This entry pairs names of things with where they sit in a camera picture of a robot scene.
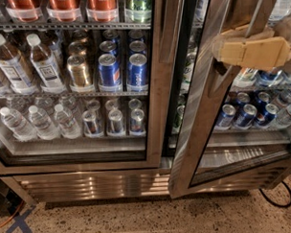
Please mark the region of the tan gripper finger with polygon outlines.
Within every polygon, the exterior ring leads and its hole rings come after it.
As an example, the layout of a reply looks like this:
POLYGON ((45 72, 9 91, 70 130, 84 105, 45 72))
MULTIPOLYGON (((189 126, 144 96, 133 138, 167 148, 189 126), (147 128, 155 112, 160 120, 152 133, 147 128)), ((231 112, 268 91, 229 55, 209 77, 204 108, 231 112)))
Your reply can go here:
POLYGON ((270 71, 291 60, 291 46, 282 36, 256 40, 219 35, 213 39, 211 52, 217 61, 262 71, 270 71))
MULTIPOLYGON (((233 30, 223 32, 221 36, 224 38, 229 38, 229 39, 246 38, 247 29, 248 29, 247 25, 239 26, 233 30)), ((261 33, 250 35, 249 39, 256 39, 256 40, 266 39, 266 38, 273 37, 274 34, 275 34, 275 31, 273 29, 269 27, 265 27, 261 33)))

